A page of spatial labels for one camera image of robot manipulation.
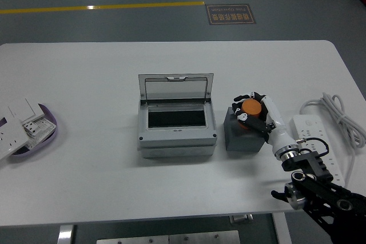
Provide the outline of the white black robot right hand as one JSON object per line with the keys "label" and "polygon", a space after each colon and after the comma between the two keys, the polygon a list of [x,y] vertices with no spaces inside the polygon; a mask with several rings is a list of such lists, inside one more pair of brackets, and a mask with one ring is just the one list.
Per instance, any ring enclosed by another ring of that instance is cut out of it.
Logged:
{"label": "white black robot right hand", "polygon": [[[244,103],[250,99],[260,104],[264,115],[256,117],[243,110]],[[278,108],[267,95],[261,95],[257,92],[239,95],[233,100],[232,110],[239,124],[264,136],[266,143],[272,146],[273,154],[277,160],[285,161],[300,155],[297,142],[288,134],[287,126]]]}

